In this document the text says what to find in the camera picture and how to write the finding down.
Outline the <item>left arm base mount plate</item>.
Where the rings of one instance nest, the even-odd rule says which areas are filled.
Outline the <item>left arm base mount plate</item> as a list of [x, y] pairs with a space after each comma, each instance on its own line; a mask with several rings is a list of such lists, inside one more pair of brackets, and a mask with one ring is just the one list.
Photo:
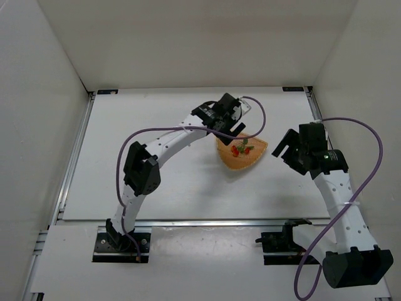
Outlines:
[[139, 263], [149, 261], [151, 233], [135, 230], [130, 233], [137, 242], [140, 256], [135, 244], [130, 238], [124, 238], [120, 246], [116, 246], [105, 229], [98, 229], [93, 249], [92, 262], [94, 263]]

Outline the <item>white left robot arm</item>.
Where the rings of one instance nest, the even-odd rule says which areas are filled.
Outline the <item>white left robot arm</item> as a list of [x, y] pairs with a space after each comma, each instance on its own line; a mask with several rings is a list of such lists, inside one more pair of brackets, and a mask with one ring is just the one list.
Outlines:
[[163, 128], [163, 135], [141, 144], [126, 140], [118, 154], [116, 192], [119, 207], [106, 221], [108, 243], [117, 251], [125, 251], [138, 243], [133, 239], [135, 220], [145, 197], [161, 183], [160, 169], [174, 155], [191, 143], [213, 133], [229, 145], [245, 128], [241, 117], [250, 105], [225, 93], [217, 102], [205, 102], [191, 111], [177, 127]]

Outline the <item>fake cherry bunch with leaves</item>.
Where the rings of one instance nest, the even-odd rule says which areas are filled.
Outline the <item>fake cherry bunch with leaves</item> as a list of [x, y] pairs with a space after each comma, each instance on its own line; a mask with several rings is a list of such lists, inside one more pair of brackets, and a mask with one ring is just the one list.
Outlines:
[[254, 149], [253, 145], [249, 145], [248, 139], [239, 140], [231, 146], [231, 153], [234, 157], [239, 155], [248, 155]]

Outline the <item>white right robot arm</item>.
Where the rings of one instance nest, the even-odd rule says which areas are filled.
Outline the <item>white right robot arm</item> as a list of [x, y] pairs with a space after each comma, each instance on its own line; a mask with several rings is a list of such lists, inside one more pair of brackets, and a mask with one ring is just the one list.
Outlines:
[[335, 236], [330, 239], [307, 219], [293, 219], [283, 226], [283, 241], [312, 256], [331, 288], [376, 285], [392, 266], [393, 256], [370, 233], [356, 204], [346, 159], [340, 150], [329, 149], [324, 125], [309, 123], [299, 125], [298, 131], [289, 129], [272, 155], [301, 175], [310, 174]]

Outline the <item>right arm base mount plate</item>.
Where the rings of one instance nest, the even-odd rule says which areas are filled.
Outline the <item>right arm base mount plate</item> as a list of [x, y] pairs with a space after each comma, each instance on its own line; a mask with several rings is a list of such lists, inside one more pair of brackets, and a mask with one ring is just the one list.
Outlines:
[[299, 265], [306, 248], [297, 245], [293, 239], [293, 228], [308, 225], [317, 231], [315, 238], [321, 231], [317, 230], [308, 219], [288, 219], [284, 222], [281, 231], [262, 232], [255, 240], [263, 249], [264, 265]]

